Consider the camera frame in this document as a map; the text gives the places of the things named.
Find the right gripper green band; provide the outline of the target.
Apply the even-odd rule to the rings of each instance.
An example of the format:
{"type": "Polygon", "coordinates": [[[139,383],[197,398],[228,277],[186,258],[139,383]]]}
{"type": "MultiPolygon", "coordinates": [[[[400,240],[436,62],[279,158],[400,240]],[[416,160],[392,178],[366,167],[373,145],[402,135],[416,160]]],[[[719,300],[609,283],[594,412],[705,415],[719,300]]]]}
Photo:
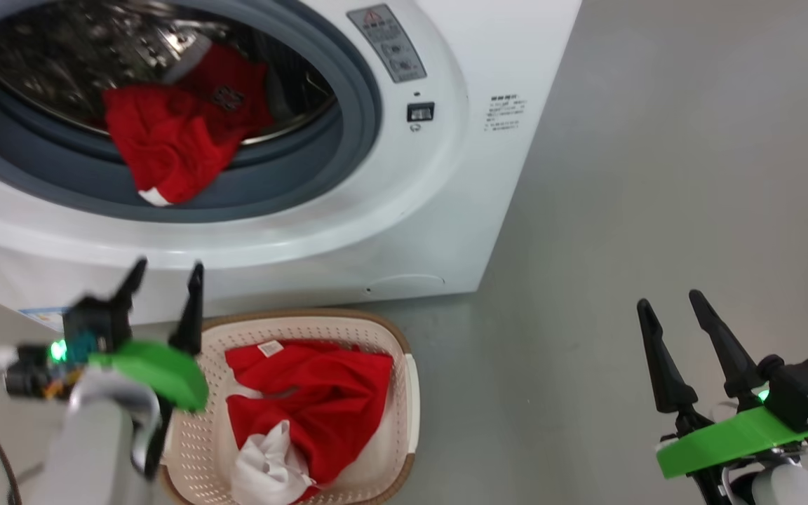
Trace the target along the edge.
{"type": "MultiPolygon", "coordinates": [[[[749,353],[700,290],[690,290],[689,301],[700,328],[715,349],[725,378],[725,394],[738,402],[760,402],[755,390],[763,386],[764,380],[757,374],[749,353]]],[[[696,391],[685,383],[671,358],[663,326],[647,299],[638,301],[637,313],[657,412],[669,415],[693,410],[698,402],[696,391]]],[[[694,429],[657,450],[655,457],[661,474],[669,480],[805,439],[808,429],[797,432],[760,406],[694,429]]]]}

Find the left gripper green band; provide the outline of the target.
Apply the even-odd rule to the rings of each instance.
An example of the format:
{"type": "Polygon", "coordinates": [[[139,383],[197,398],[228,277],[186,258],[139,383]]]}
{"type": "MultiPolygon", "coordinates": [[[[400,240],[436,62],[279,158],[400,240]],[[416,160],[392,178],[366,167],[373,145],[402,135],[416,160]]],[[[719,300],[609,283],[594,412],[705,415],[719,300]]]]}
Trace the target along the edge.
{"type": "MultiPolygon", "coordinates": [[[[148,261],[139,257],[110,298],[112,330],[128,330],[133,297],[143,283],[148,261]]],[[[153,341],[128,341],[116,351],[93,353],[91,365],[113,368],[127,378],[148,386],[161,398],[186,412],[199,412],[208,404],[209,386],[198,361],[204,320],[204,265],[197,262],[190,272],[188,297],[169,345],[153,341]]]]}

